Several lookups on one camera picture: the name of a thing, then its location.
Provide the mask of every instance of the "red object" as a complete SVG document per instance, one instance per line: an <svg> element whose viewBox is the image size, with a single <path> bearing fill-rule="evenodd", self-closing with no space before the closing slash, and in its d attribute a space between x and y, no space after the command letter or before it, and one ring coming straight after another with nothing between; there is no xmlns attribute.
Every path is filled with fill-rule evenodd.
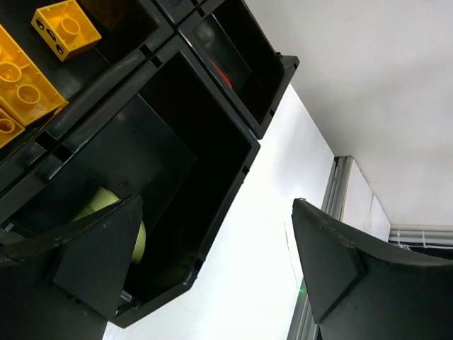
<svg viewBox="0 0 453 340"><path fill-rule="evenodd" d="M222 78L228 83L228 86L231 87L231 89L233 89L233 84L229 81L228 77L226 76L226 74L220 69L220 67L217 66L217 64L215 63L214 60L210 59L211 60L211 63L214 65L214 67L216 68L216 70L220 73L220 75L222 76Z"/></svg>

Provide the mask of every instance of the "white cable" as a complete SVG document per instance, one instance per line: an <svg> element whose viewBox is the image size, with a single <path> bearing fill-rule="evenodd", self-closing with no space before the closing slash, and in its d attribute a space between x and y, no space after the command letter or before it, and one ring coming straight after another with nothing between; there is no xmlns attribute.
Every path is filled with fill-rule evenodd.
<svg viewBox="0 0 453 340"><path fill-rule="evenodd" d="M399 241L399 237L400 237L400 234L401 234L400 231L398 231L396 234L398 235L398 244L399 244L400 247L402 247L403 245L402 245L401 242Z"/></svg>
<svg viewBox="0 0 453 340"><path fill-rule="evenodd" d="M423 240L423 246L426 249L425 230L422 231L422 240Z"/></svg>

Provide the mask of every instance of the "yellow lego brick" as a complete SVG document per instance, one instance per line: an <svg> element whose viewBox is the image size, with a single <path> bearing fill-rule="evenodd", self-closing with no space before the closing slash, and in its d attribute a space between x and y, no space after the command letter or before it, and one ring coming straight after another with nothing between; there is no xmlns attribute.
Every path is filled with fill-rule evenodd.
<svg viewBox="0 0 453 340"><path fill-rule="evenodd" d="M26 127L65 100L0 25L0 108Z"/></svg>
<svg viewBox="0 0 453 340"><path fill-rule="evenodd" d="M65 101L59 108L54 112L54 117L62 112L69 105L68 101Z"/></svg>
<svg viewBox="0 0 453 340"><path fill-rule="evenodd" d="M76 0L37 9L32 25L62 62L90 50L101 39Z"/></svg>
<svg viewBox="0 0 453 340"><path fill-rule="evenodd" d="M0 109L0 149L19 136L25 129Z"/></svg>

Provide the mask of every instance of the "black plastic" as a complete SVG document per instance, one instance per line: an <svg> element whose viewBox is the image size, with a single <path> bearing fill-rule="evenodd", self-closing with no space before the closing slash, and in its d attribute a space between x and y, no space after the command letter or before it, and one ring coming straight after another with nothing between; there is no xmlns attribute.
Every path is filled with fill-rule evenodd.
<svg viewBox="0 0 453 340"><path fill-rule="evenodd" d="M147 245L125 283L133 303L112 318L126 327L190 289L258 150L176 37L0 198L0 215L33 235L74 218L101 186L140 193Z"/></svg>
<svg viewBox="0 0 453 340"><path fill-rule="evenodd" d="M390 245L304 200L292 221L323 339L453 339L453 261Z"/></svg>
<svg viewBox="0 0 453 340"><path fill-rule="evenodd" d="M178 31L262 138L299 65L297 57L274 51L242 0L207 0Z"/></svg>
<svg viewBox="0 0 453 340"><path fill-rule="evenodd" d="M172 25L177 26L202 0L153 0Z"/></svg>
<svg viewBox="0 0 453 340"><path fill-rule="evenodd" d="M107 319L80 301L53 285L50 269L58 268L59 248L71 242L89 242L92 237L110 236L108 242L98 242L97 255L129 261L129 249L122 245L126 230L133 237L133 229L142 214L139 197L128 198L76 222L62 225L33 239L0 248L0 328L2 339L20 340L101 340ZM96 272L100 263L89 261L84 268ZM98 268L117 272L116 268ZM96 282L77 278L77 284L87 290ZM110 290L109 282L103 279Z"/></svg>
<svg viewBox="0 0 453 340"><path fill-rule="evenodd" d="M63 244L50 273L55 285L107 319L115 316L118 307L142 209L139 205L135 213L115 217L94 228L89 237Z"/></svg>
<svg viewBox="0 0 453 340"><path fill-rule="evenodd" d="M39 6L53 2L40 1ZM170 25L149 1L117 2L126 6L127 10L122 12L118 27L111 32L86 10L97 29L102 32L103 39L96 49L65 62L57 59L30 24L37 3L25 0L0 2L1 24L63 97L70 100L70 104L49 125L46 125L49 117L36 122L0 150L0 193L29 171L32 164L55 146L56 141L77 124L102 97L112 91L146 58L151 57L173 34ZM83 3L88 6L91 0L85 0ZM140 35L135 38L132 34L131 37L126 37L124 35L129 35L129 31L125 33L122 28L131 21L139 28L150 26L152 29L140 30Z"/></svg>

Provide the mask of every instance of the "white wall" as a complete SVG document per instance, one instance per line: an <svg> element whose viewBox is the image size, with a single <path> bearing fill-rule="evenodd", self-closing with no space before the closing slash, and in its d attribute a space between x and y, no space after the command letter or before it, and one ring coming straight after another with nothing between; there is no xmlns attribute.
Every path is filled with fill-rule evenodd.
<svg viewBox="0 0 453 340"><path fill-rule="evenodd" d="M390 222L355 160L348 178L341 220L378 239L389 240Z"/></svg>
<svg viewBox="0 0 453 340"><path fill-rule="evenodd" d="M105 340L284 340L302 269L294 198L321 206L333 154L290 86L193 288Z"/></svg>
<svg viewBox="0 0 453 340"><path fill-rule="evenodd" d="M246 0L392 224L453 225L453 1Z"/></svg>

